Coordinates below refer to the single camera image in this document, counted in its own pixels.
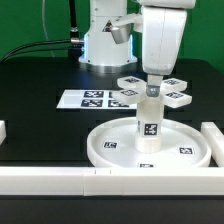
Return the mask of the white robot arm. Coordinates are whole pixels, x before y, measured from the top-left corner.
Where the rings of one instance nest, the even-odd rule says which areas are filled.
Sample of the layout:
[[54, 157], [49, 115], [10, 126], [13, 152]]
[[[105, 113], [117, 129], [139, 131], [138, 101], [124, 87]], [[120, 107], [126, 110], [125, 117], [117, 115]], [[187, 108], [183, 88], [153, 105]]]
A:
[[127, 12], [128, 0], [90, 0], [90, 28], [80, 62], [103, 73], [123, 70], [133, 56], [133, 31], [142, 34], [142, 68], [148, 74], [146, 93], [157, 97], [162, 79], [175, 65], [187, 11], [196, 0], [134, 0], [140, 12]]

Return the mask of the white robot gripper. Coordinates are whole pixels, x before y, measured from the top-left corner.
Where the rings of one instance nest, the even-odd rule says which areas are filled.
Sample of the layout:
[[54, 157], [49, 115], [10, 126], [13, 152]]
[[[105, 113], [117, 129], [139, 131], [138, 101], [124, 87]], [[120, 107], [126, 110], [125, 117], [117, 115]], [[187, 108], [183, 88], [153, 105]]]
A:
[[129, 40], [130, 24], [142, 33], [142, 67], [147, 74], [146, 93], [158, 97], [163, 75], [170, 75], [182, 40], [187, 12], [183, 9], [143, 6], [140, 14], [128, 14], [112, 22], [116, 44]]

